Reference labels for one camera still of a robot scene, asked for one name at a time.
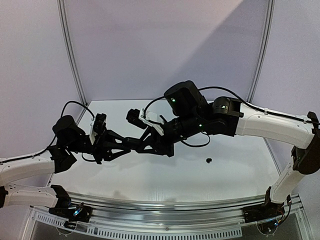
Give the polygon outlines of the black oval charging case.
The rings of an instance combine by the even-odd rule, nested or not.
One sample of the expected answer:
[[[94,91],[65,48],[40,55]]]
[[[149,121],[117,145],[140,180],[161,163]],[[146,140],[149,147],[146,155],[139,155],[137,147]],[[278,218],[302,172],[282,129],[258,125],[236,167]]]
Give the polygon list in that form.
[[[125,137],[121,141],[122,145],[126,148],[130,148],[131,150],[143,150],[145,147],[144,141],[140,138],[134,138],[134,137]]]

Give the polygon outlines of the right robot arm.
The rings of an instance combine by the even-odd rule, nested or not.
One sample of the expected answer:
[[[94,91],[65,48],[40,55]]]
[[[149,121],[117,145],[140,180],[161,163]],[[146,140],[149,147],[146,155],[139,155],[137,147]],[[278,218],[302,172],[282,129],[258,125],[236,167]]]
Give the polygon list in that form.
[[[167,122],[147,108],[141,109],[138,118],[148,128],[138,153],[171,157],[175,143],[198,133],[262,137],[293,145],[291,161],[258,208],[262,218],[274,214],[298,183],[320,168],[320,124],[313,112],[288,115],[251,105],[236,94],[209,103],[190,80],[173,85],[163,97],[175,118]]]

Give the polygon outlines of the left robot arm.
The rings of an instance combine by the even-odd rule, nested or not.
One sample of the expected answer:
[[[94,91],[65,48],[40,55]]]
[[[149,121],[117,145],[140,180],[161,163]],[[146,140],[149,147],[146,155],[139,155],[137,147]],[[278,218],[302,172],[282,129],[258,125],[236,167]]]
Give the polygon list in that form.
[[[90,134],[86,134],[71,115],[64,115],[52,128],[57,143],[48,147],[50,157],[25,156],[1,161],[0,206],[42,206],[70,217],[75,211],[74,205],[62,186],[35,187],[14,182],[37,175],[63,173],[76,163],[75,153],[91,155],[97,164],[129,153],[131,148],[127,139],[108,130],[106,118],[105,114],[98,114]]]

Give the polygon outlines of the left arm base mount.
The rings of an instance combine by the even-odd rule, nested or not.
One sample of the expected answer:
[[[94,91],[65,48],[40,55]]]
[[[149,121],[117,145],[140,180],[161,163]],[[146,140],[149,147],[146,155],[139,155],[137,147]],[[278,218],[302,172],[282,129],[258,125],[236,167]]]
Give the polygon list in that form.
[[[54,207],[48,212],[52,215],[68,219],[70,222],[88,223],[93,213],[93,208],[85,205],[72,203],[70,199],[59,199]]]

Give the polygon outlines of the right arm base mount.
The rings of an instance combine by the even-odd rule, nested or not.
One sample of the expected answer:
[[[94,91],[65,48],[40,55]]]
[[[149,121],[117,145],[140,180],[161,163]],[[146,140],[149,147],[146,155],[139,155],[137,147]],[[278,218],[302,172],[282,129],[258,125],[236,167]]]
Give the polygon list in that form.
[[[284,202],[273,203],[268,199],[264,203],[244,207],[242,213],[246,224],[272,219],[285,213]]]

